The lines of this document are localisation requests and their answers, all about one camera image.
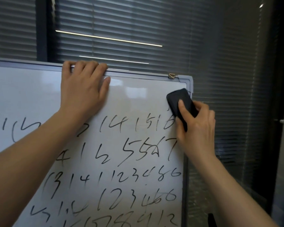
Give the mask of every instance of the black eraser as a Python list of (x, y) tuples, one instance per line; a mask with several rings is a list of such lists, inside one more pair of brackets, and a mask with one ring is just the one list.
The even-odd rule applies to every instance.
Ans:
[(181, 99), (184, 102), (185, 108), (190, 112), (190, 114), (196, 118), (198, 115), (198, 110), (196, 109), (195, 105), (193, 104), (193, 101), (191, 100), (187, 90), (185, 88), (173, 91), (166, 96), (168, 105), (170, 107), (171, 112), (175, 117), (178, 117), (184, 126), (184, 130), (187, 131), (187, 123), (183, 119), (179, 108), (178, 108), (178, 102)]

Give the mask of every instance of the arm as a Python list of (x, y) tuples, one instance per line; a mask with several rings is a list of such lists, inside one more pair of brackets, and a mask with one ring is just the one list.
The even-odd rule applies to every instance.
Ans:
[(203, 177), (215, 198), (218, 208), (229, 226), (234, 227), (276, 227), (269, 215), (228, 173), (216, 158), (214, 151), (215, 112), (208, 105), (194, 102), (199, 114), (194, 118), (179, 101), (179, 110), (187, 122), (184, 131), (179, 118), (177, 139), (188, 158)]
[[(71, 65), (75, 64), (71, 74)], [(65, 62), (61, 106), (48, 121), (0, 153), (0, 226), (12, 226), (63, 146), (104, 104), (110, 78), (98, 91), (106, 64)]]

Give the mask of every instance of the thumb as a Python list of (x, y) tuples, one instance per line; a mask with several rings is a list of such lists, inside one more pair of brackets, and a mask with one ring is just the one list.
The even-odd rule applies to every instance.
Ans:
[(177, 140), (179, 142), (183, 142), (185, 139), (185, 130), (182, 121), (178, 117), (176, 117), (176, 124), (177, 124)]

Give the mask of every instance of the metal clip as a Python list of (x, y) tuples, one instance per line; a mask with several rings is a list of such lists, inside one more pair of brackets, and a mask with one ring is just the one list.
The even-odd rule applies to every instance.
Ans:
[(175, 77), (176, 77), (176, 74), (171, 74), (171, 73), (168, 74), (169, 79), (173, 80)]

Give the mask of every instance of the left hand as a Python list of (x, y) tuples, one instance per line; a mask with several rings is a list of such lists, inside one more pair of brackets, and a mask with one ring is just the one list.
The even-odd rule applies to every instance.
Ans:
[(99, 88), (106, 69), (106, 64), (96, 61), (65, 61), (62, 67), (60, 111), (82, 123), (95, 115), (103, 107), (108, 93), (110, 77)]

